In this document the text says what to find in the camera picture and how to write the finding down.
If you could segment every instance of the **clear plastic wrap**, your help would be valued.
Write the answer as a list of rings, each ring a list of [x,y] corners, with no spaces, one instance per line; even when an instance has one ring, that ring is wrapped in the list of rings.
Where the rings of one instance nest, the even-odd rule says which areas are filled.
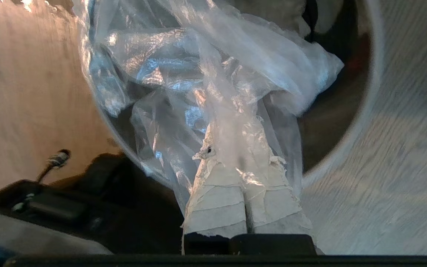
[[[181,210],[208,125],[208,149],[218,162],[243,174],[263,171],[254,179],[265,186],[271,156],[279,157],[299,196],[295,117],[335,81],[343,67],[336,56],[223,1],[74,2],[82,67],[95,98],[113,116],[134,103],[140,163],[171,181]],[[298,25],[291,27],[301,32],[304,1],[296,2]]]

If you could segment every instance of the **black object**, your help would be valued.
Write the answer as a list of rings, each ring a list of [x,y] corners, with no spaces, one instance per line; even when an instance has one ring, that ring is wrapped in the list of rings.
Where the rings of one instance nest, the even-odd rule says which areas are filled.
[[[199,256],[130,255],[91,257],[16,257],[5,267],[141,267],[141,266],[427,266],[427,256]]]
[[[184,236],[183,247],[188,255],[317,255],[308,235],[244,234],[224,238],[190,233]]]
[[[302,17],[311,28],[311,33],[304,39],[308,42],[317,42],[327,52],[346,62],[358,42],[358,15],[355,1],[344,1],[334,25],[324,34],[314,32],[319,16],[316,0],[307,0]]]
[[[89,207],[86,203],[44,192],[29,201],[29,209],[71,224],[80,219]]]
[[[106,161],[94,161],[87,169],[111,169],[108,177],[82,175],[83,184],[102,177],[100,190],[21,180],[0,190],[0,214],[93,240],[113,253],[180,254],[183,216],[173,194],[126,157],[107,157],[117,163],[104,167]]]

